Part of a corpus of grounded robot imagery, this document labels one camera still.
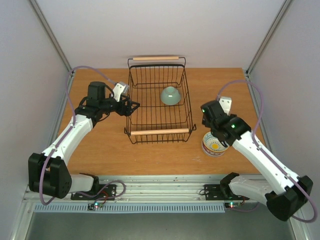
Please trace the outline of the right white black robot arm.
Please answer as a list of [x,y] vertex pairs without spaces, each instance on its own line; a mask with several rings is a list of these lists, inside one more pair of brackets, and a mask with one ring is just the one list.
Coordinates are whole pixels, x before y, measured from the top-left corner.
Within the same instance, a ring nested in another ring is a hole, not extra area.
[[211,134],[245,156],[267,181],[259,184],[232,173],[220,186],[225,198],[239,195],[255,200],[284,222],[310,201],[313,181],[307,175],[299,176],[281,163],[256,138],[242,118],[227,114],[217,100],[209,101],[200,108],[202,124],[210,129]]

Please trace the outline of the black wire dish rack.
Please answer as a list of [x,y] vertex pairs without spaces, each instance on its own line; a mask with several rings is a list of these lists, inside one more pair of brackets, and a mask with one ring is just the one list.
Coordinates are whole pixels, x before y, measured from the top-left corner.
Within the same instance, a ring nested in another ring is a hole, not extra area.
[[[131,143],[187,142],[197,127],[193,123],[185,57],[132,57],[127,64],[128,96],[140,104],[126,119],[124,133]],[[174,105],[161,100],[168,87],[180,94]]]

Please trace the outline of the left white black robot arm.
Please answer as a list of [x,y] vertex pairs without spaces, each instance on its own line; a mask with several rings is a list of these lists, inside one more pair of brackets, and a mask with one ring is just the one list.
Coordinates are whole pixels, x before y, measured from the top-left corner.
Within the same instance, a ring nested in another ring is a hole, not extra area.
[[109,88],[104,82],[89,84],[87,95],[74,110],[67,127],[42,153],[28,159],[28,186],[41,196],[63,199],[67,194],[82,192],[89,199],[101,193],[99,178],[88,173],[70,174],[68,162],[83,138],[111,113],[129,117],[139,106],[127,96],[129,86],[118,82]]

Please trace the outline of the celadon green bowl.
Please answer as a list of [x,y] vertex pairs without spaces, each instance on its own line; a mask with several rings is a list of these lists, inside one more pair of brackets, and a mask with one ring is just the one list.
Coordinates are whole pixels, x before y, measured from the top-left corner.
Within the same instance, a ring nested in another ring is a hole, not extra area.
[[160,100],[165,105],[173,106],[181,101],[181,94],[176,87],[168,86],[161,92]]

